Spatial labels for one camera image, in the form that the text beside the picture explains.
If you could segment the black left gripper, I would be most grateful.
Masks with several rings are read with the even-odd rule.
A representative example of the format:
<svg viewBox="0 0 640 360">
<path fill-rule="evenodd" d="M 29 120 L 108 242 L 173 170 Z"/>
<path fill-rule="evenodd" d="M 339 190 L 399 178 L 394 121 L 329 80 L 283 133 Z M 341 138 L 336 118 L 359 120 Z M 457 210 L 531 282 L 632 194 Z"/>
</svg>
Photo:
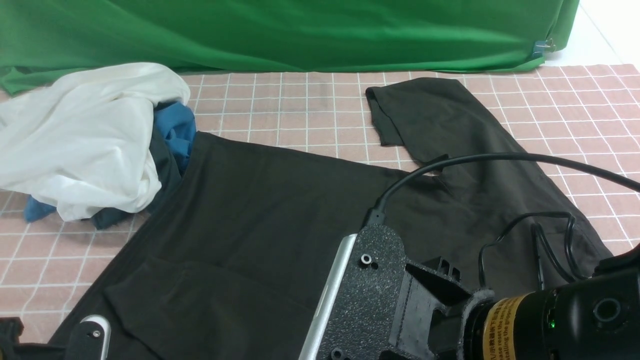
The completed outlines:
<svg viewBox="0 0 640 360">
<path fill-rule="evenodd" d="M 0 319 L 0 358 L 2 360 L 63 360 L 67 346 L 39 342 L 20 342 L 25 326 L 20 317 Z"/>
</svg>

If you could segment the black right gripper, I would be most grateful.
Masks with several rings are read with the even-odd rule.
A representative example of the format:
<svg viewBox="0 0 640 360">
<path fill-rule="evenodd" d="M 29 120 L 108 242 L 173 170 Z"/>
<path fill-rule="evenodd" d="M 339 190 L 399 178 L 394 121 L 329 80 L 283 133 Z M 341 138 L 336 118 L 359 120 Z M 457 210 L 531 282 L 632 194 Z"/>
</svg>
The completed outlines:
<svg viewBox="0 0 640 360">
<path fill-rule="evenodd" d="M 419 360 L 479 360 L 474 353 L 487 307 L 489 288 L 466 289 L 460 270 L 443 257 L 404 268 L 389 344 Z"/>
</svg>

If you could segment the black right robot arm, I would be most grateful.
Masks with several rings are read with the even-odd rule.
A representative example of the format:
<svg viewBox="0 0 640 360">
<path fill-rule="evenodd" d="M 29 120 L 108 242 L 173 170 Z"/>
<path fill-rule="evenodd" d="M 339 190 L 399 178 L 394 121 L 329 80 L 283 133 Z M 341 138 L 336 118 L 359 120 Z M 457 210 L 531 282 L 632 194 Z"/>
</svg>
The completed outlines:
<svg viewBox="0 0 640 360">
<path fill-rule="evenodd" d="M 419 360 L 637 360 L 639 248 L 553 289 L 471 303 L 454 282 L 406 266 L 390 345 Z"/>
</svg>

